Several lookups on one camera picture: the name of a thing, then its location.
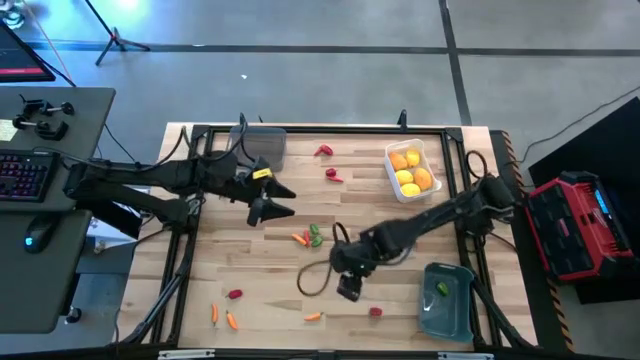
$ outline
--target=computer mouse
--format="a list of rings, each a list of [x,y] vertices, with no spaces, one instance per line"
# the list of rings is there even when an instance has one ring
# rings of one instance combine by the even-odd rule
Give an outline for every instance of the computer mouse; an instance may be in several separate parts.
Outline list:
[[[37,254],[44,250],[60,222],[60,214],[44,213],[36,216],[24,236],[24,249],[31,254]]]

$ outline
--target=keyboard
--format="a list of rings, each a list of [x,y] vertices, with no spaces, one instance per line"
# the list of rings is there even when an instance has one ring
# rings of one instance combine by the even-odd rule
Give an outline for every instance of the keyboard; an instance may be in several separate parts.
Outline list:
[[[60,155],[0,150],[0,201],[43,202]]]

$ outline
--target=tripod stand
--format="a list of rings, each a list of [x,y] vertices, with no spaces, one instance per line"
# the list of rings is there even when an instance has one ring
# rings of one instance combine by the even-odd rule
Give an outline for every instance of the tripod stand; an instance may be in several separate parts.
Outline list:
[[[100,24],[102,24],[102,27],[104,27],[104,29],[109,34],[109,42],[107,43],[107,46],[104,48],[104,50],[102,50],[102,53],[100,54],[100,56],[98,56],[98,60],[96,60],[96,66],[100,66],[100,62],[102,62],[102,59],[104,58],[105,55],[107,55],[107,51],[111,49],[113,44],[116,44],[117,46],[119,46],[120,51],[127,51],[127,48],[125,47],[125,45],[135,46],[144,51],[151,51],[151,48],[149,48],[146,45],[142,45],[140,43],[121,38],[120,33],[118,32],[118,29],[116,29],[116,27],[113,27],[113,30],[109,29],[109,27],[107,26],[107,23],[105,23],[104,20],[102,19],[102,16],[100,16],[96,8],[93,7],[93,4],[91,4],[89,0],[85,0],[85,2],[87,3],[87,5],[89,5],[91,12],[93,12],[93,14],[98,18],[98,20],[100,21]]]

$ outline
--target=yellow label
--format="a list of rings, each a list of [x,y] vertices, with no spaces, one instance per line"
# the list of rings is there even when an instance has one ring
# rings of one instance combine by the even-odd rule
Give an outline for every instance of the yellow label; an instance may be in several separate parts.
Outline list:
[[[254,171],[253,172],[253,180],[255,179],[260,179],[261,177],[272,177],[273,174],[271,173],[271,169],[266,168],[266,169],[262,169],[262,170],[258,170],[258,171]]]

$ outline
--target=green pepper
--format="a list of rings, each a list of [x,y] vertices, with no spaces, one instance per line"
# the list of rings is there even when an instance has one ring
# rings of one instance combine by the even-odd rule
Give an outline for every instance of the green pepper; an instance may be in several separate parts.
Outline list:
[[[313,237],[313,241],[311,241],[311,246],[318,247],[322,244],[323,241],[324,239],[322,238],[322,235],[316,235]]]
[[[449,288],[447,287],[447,284],[445,284],[443,282],[439,282],[439,283],[436,284],[436,290],[438,290],[438,292],[442,296],[449,295]]]
[[[311,232],[311,235],[319,235],[320,234],[320,228],[316,224],[309,225],[309,231]]]

